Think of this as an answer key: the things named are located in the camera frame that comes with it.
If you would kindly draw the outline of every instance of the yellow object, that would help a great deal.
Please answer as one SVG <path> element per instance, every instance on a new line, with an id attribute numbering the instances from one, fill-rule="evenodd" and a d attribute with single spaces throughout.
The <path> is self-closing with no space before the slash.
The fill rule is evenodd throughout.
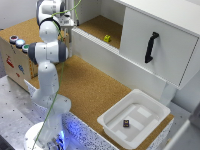
<path id="1" fill-rule="evenodd" d="M 105 42 L 110 42 L 110 36 L 109 36 L 109 35 L 106 35 L 106 36 L 104 37 L 104 41 L 105 41 Z"/>

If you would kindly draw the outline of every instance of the white bin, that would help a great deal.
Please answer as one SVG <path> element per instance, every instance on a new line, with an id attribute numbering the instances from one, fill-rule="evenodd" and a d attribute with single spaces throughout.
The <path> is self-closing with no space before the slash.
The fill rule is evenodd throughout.
<path id="1" fill-rule="evenodd" d="M 133 90 L 97 120 L 119 145 L 136 149 L 169 113 L 166 106 L 140 90 Z M 129 127 L 123 127 L 124 120 L 129 120 Z"/>

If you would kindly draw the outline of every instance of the cabinet door handle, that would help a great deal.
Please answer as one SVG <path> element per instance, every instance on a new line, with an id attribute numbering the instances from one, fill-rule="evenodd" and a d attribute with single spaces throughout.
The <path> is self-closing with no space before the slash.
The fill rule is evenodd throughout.
<path id="1" fill-rule="evenodd" d="M 154 39 L 156 39 L 157 37 L 159 37 L 159 34 L 156 33 L 156 32 L 153 32 L 153 35 L 149 39 L 147 52 L 146 52 L 146 56 L 145 56 L 145 63 L 146 64 L 153 60 L 153 57 L 151 56 L 151 52 L 152 52 L 152 49 L 153 49 Z"/>

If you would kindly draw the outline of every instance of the cabinet door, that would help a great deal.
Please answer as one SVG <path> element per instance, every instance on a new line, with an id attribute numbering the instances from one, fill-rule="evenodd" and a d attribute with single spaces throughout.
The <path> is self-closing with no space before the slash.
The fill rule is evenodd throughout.
<path id="1" fill-rule="evenodd" d="M 153 32 L 159 37 L 154 40 L 153 60 L 145 63 Z M 179 86 L 197 40 L 191 34 L 126 8 L 120 54 Z"/>

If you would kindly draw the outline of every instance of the small black cube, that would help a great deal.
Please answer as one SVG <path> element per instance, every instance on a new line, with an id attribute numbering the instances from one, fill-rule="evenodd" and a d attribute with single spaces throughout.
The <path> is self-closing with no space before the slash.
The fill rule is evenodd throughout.
<path id="1" fill-rule="evenodd" d="M 129 120 L 124 120 L 124 127 L 129 127 Z"/>

